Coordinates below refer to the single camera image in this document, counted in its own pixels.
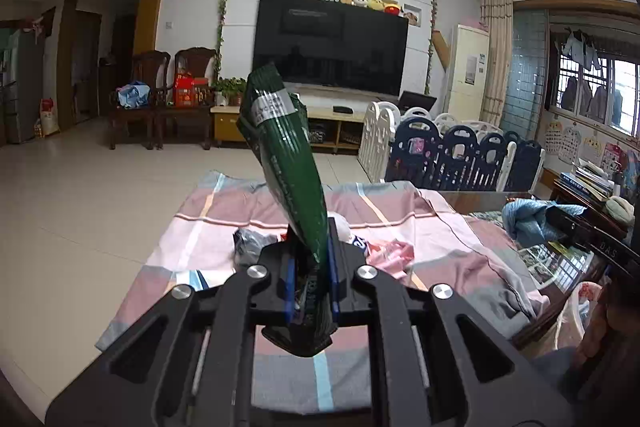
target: stack of books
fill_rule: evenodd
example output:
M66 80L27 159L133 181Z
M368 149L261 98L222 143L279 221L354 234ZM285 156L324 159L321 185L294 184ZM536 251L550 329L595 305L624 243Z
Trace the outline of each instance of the stack of books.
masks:
M595 206L603 204L613 195L614 183L606 179L606 174L590 162L579 160L574 164L574 172L562 172L562 185L593 201Z

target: silver screw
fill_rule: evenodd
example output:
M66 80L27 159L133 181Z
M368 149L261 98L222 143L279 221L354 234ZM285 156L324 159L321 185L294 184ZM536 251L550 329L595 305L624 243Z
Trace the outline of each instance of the silver screw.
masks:
M189 295L191 295L191 286L187 284L178 284L171 288L171 296L174 299L186 299Z
M376 275L378 275L378 270L368 264L363 264L356 270L356 273L361 279L375 279Z
M246 272L249 274L249 277L252 279L262 279L267 276L267 269L261 264L254 264L246 269Z
M433 287L433 296L438 299L448 299L453 295L453 290L448 284L436 284Z

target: navy plastic fence panel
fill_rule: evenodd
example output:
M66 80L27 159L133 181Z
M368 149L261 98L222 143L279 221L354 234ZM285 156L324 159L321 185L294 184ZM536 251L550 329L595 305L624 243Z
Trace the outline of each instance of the navy plastic fence panel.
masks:
M538 172L541 152L542 147L535 140L518 143L505 188L507 192L526 192L531 188Z
M396 128L385 181L411 181L418 188L430 188L442 138L431 120L408 118Z
M520 135L515 131L507 131L504 133L504 140L507 142L507 145L510 144L510 142L516 142L516 145L521 142Z
M442 152L430 187L434 190L467 190L476 159L476 133L466 125L455 125L442 138Z
M466 190L495 190L506 156L507 142L502 135L496 132L485 135L478 146Z

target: refrigerator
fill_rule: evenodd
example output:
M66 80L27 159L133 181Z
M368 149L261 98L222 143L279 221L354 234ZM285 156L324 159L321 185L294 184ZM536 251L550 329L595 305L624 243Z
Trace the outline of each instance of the refrigerator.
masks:
M2 108L4 133L9 143L34 137L33 126L40 117L44 35L18 30L9 37L2 61Z

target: television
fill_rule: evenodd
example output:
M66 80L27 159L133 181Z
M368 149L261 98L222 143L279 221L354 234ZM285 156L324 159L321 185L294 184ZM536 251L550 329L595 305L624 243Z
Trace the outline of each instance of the television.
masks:
M260 0L254 63L285 82L400 93L408 20L324 0Z

